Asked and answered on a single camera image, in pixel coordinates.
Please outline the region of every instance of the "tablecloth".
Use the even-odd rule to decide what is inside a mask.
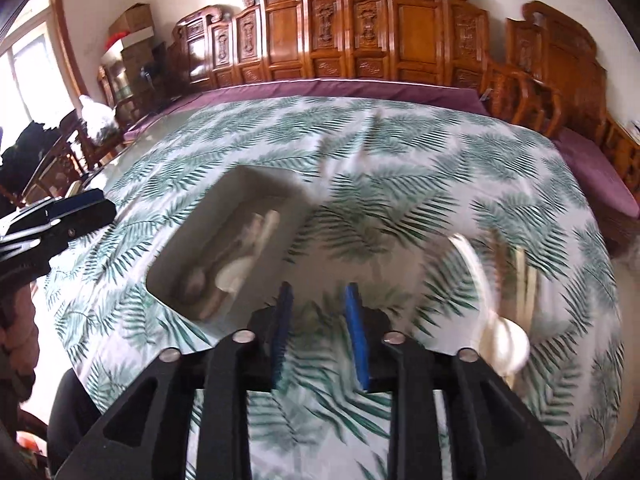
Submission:
[[[586,200],[539,134],[402,102],[206,107],[133,164],[107,193],[115,222],[54,258],[45,282],[56,331],[100,410],[162,348],[215,344],[144,281],[203,193],[237,164],[297,170],[326,193],[287,253],[282,279],[295,309],[281,380],[249,396],[254,478],[385,477],[390,397],[364,394],[354,378],[340,295],[357,282],[364,305],[385,310],[398,330],[454,353],[478,315],[471,276],[443,241],[455,232],[473,241],[494,292],[495,237],[525,248],[539,271],[517,391],[584,476],[597,468],[620,406],[623,347],[610,262]],[[188,478],[201,405],[198,394]],[[448,469],[444,424],[441,444]]]

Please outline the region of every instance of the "sofa cushion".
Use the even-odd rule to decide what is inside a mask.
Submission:
[[[593,141],[562,128],[554,144],[586,195],[631,218],[640,216],[638,202]]]

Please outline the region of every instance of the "black pants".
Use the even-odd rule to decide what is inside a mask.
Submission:
[[[100,410],[90,399],[76,373],[67,370],[53,401],[47,430],[47,455],[52,476],[98,418]]]

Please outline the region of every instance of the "silver screw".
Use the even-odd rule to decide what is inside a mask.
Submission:
[[[393,332],[387,332],[382,337],[382,341],[389,343],[390,345],[401,345],[404,343],[405,339],[406,338],[402,332],[396,332],[395,330]]]
[[[177,348],[165,348],[160,352],[160,360],[163,363],[173,363],[180,359],[181,355]]]
[[[465,363],[475,363],[478,361],[478,352],[473,348],[463,348],[458,352],[458,357]]]
[[[251,330],[238,330],[233,336],[236,343],[250,343],[254,339],[255,334]]]

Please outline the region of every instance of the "white plastic bag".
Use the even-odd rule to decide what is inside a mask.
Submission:
[[[97,103],[89,96],[81,95],[82,118],[86,122],[89,138],[96,146],[101,146],[111,136],[118,133],[116,112],[107,105]]]

